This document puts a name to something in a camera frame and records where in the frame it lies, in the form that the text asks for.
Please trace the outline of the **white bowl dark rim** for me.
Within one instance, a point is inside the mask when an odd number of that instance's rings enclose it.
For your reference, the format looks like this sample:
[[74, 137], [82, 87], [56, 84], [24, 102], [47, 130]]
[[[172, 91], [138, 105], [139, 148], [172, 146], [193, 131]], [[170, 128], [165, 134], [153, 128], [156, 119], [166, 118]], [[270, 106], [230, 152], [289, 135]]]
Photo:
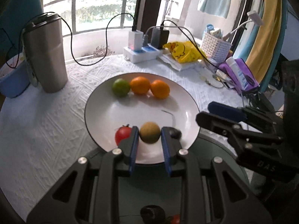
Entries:
[[[112, 92], [113, 83], [122, 78], [126, 81], [143, 76], [153, 82], [162, 80], [170, 87], [170, 95], [156, 99], [151, 92], [137, 96], [130, 92], [123, 98]], [[199, 107], [190, 93], [178, 83], [150, 73], [125, 73], [102, 82], [89, 96], [85, 107], [85, 124], [93, 141], [106, 152], [116, 148], [115, 133], [121, 126], [141, 127], [154, 122], [159, 127], [169, 126], [182, 132], [180, 143], [189, 149], [199, 134], [196, 115]]]

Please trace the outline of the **green lime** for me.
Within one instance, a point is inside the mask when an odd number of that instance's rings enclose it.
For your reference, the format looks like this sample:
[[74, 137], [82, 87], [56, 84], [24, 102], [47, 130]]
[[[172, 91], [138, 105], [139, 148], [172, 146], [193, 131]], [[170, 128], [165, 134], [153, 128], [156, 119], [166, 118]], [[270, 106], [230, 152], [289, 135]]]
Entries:
[[130, 83], [123, 78], [118, 78], [112, 84], [112, 92], [117, 97], [125, 97], [130, 91]]

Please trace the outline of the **orange kumquat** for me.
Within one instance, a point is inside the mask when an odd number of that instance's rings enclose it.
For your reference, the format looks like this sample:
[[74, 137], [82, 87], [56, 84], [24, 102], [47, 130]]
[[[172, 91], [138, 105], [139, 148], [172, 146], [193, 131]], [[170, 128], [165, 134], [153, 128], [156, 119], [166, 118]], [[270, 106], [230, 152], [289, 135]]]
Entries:
[[135, 77], [130, 82], [131, 91], [136, 95], [145, 95], [150, 90], [150, 81], [142, 76]]
[[166, 99], [170, 95], [170, 88], [162, 80], [155, 80], [150, 84], [152, 94], [158, 99]]

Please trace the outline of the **yellow plastic bag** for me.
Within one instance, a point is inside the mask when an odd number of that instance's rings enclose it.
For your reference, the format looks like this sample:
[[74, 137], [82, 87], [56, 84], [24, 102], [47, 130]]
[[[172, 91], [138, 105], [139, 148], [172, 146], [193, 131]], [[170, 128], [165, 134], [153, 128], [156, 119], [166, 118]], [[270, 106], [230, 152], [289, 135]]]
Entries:
[[167, 49], [172, 58], [180, 64], [203, 60], [203, 55], [205, 55], [201, 49], [197, 50], [190, 41], [170, 42], [163, 45], [163, 48]]

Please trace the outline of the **white power strip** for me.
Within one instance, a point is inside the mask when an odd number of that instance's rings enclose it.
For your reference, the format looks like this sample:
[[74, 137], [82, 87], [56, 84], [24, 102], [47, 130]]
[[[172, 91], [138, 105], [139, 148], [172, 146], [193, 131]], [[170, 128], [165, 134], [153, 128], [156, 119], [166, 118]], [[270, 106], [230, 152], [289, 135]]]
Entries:
[[155, 60], [157, 57], [163, 54], [163, 50], [158, 50], [151, 45], [142, 47], [139, 51], [133, 51], [129, 47], [123, 48], [123, 55], [126, 60], [133, 64]]

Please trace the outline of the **white lotion tube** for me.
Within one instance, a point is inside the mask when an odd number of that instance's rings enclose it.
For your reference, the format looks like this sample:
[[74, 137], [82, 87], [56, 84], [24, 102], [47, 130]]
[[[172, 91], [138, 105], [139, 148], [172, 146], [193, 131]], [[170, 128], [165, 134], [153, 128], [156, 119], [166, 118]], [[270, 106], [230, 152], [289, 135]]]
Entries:
[[227, 65], [230, 67], [231, 71], [233, 72], [236, 82], [238, 82], [240, 88], [242, 90], [246, 90], [248, 86], [248, 82], [245, 78], [245, 75], [241, 71], [240, 67], [238, 66], [237, 62], [233, 57], [229, 57], [226, 59]]

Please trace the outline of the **white usb charger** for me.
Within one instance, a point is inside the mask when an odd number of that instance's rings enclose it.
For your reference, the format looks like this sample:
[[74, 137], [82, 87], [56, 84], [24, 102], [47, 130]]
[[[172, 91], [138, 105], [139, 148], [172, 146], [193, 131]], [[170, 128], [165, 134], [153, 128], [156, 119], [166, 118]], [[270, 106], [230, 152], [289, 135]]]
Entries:
[[133, 25], [128, 36], [128, 47], [132, 51], [140, 51], [143, 44], [143, 32], [137, 30], [136, 26]]

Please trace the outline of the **black power adapter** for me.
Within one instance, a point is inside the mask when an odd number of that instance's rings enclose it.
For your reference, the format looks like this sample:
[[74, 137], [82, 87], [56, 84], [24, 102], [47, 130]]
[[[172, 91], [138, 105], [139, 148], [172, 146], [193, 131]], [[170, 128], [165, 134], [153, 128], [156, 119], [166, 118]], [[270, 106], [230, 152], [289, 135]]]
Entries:
[[150, 44], [154, 48], [161, 50], [163, 49], [163, 45], [167, 44], [168, 37], [169, 37], [168, 30], [161, 29], [160, 27], [153, 28]]

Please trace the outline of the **white desk lamp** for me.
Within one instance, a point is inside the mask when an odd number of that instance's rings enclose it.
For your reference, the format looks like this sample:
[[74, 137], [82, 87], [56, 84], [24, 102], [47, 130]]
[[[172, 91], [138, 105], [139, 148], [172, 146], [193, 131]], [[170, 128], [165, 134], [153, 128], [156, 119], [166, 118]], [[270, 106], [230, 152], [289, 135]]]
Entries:
[[231, 35], [233, 35], [240, 28], [244, 27], [247, 23], [253, 22], [257, 26], [262, 26], [263, 25], [263, 20], [262, 20], [262, 18], [260, 17], [260, 15], [257, 11], [250, 11], [250, 12], [247, 13], [247, 16], [248, 16], [248, 20], [241, 23], [237, 28], [232, 30], [230, 33], [227, 33], [223, 37], [223, 41], [227, 41]]

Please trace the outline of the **teal curtain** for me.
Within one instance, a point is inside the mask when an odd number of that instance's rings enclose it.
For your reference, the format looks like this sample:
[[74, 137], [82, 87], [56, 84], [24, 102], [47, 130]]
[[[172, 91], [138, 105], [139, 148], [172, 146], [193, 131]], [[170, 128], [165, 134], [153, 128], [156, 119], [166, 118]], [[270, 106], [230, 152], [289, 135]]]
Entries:
[[34, 16], [43, 12], [43, 0], [1, 0], [1, 59], [15, 54], [19, 33]]

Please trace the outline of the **red cherry tomato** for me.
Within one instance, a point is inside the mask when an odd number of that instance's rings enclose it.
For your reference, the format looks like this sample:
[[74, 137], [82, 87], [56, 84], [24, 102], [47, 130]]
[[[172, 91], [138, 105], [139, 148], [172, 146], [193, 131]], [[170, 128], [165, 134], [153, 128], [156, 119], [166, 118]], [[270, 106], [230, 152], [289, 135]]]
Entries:
[[175, 214], [173, 216], [170, 216], [169, 217], [169, 223], [170, 224], [180, 224], [180, 215]]
[[115, 143], [117, 144], [117, 146], [119, 145], [119, 143], [123, 139], [126, 139], [131, 135], [131, 130], [132, 130], [132, 128], [129, 126], [129, 124], [127, 124], [127, 125], [121, 126], [116, 131], [116, 133], [115, 133]]

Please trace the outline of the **yellow-green small fruit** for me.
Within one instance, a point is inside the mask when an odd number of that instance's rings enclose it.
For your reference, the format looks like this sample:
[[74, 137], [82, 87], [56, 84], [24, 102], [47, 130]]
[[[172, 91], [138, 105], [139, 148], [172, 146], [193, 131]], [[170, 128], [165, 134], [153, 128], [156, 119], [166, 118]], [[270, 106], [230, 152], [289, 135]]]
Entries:
[[144, 143], [153, 144], [158, 141], [161, 130], [155, 122], [146, 122], [139, 129], [139, 136]]

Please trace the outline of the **stainless steel tumbler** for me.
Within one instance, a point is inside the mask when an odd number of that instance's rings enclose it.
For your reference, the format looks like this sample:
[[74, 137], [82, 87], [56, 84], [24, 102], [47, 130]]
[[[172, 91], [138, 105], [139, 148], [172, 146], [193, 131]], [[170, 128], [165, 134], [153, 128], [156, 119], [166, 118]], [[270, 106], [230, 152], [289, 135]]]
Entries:
[[21, 41], [29, 81], [47, 93], [56, 93], [68, 81], [64, 60], [62, 19], [57, 13], [32, 18], [22, 29]]

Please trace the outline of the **round grey-green placemat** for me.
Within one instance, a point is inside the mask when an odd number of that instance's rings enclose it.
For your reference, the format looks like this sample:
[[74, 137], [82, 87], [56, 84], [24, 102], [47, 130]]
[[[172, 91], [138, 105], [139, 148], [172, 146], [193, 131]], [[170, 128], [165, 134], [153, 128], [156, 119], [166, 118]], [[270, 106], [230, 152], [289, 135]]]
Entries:
[[[210, 160], [220, 156], [246, 184], [249, 179], [245, 169], [235, 162], [235, 154], [229, 147], [200, 133], [189, 149], [204, 169], [210, 168]], [[180, 213], [181, 178], [170, 178], [164, 164], [137, 165], [130, 178], [118, 178], [120, 223], [142, 223], [140, 209], [157, 205], [167, 216]]]

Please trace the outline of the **yellow curtain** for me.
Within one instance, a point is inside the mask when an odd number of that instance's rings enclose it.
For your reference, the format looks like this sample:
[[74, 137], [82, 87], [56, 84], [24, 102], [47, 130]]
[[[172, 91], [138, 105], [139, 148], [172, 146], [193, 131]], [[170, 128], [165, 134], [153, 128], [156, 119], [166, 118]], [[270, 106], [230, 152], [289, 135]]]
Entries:
[[272, 61], [281, 28], [281, 13], [282, 0], [264, 0], [263, 25], [246, 60], [258, 83], [265, 77]]

